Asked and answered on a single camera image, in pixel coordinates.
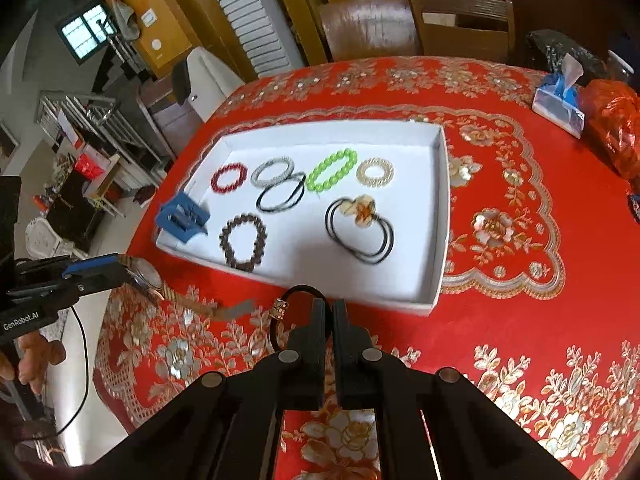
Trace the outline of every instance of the hand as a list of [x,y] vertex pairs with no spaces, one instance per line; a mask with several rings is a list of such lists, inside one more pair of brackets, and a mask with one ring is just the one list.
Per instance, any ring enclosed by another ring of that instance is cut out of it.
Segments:
[[[65,347],[62,341],[48,342],[38,331],[21,335],[18,338],[18,346],[24,351],[18,365],[18,380],[22,384],[29,383],[31,391],[39,395],[47,366],[60,364],[66,359]],[[0,352],[0,378],[13,381],[15,372],[9,359]]]

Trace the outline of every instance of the louvered panel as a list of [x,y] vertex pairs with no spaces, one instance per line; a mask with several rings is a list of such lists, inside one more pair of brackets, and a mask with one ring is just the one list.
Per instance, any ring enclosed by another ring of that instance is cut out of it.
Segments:
[[258,76],[304,65],[277,0],[218,2]]

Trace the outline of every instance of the red plastic bag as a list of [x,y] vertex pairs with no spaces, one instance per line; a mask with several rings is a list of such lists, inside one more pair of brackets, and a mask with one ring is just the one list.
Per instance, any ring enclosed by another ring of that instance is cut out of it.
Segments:
[[592,80],[578,95],[588,133],[623,178],[640,176],[640,99],[621,81]]
[[95,180],[104,173],[103,168],[101,168],[100,165],[98,165],[86,153],[83,153],[78,157],[78,161],[76,162],[74,169],[82,173],[89,180]]

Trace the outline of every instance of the screw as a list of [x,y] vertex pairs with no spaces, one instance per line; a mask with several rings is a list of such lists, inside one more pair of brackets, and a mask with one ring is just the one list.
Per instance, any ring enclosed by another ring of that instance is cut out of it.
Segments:
[[202,376],[202,386],[205,388],[217,388],[222,384],[222,375],[217,372],[209,372]]
[[283,350],[278,354],[278,359],[283,363],[294,363],[298,360],[300,355],[295,350]]
[[377,348],[367,348],[362,352],[362,357],[365,361],[375,362],[380,361],[382,359],[382,352]]
[[443,368],[439,375],[446,383],[457,383],[460,378],[460,372],[455,368]]

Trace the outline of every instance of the red tablecloth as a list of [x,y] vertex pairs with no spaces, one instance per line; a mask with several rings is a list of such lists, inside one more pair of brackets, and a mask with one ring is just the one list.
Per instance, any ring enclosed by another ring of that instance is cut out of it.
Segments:
[[[613,478],[640,442],[640,231],[626,208],[626,183],[530,111],[540,78],[465,59],[386,58],[305,68],[239,89],[178,159],[129,254],[150,260],[177,292],[228,305],[252,297],[260,307],[225,325],[171,301],[155,308],[126,286],[115,290],[94,373],[104,402],[132,430],[205,371],[239,373],[272,351],[267,310],[280,288],[154,245],[159,203],[221,136],[300,121],[427,120],[444,126],[450,156],[443,294],[428,317],[352,304],[351,320],[407,366],[468,374],[576,476]],[[306,315],[292,308],[287,323]],[[330,354],[326,373],[324,409],[285,417],[279,479],[377,475],[372,413],[336,407]]]

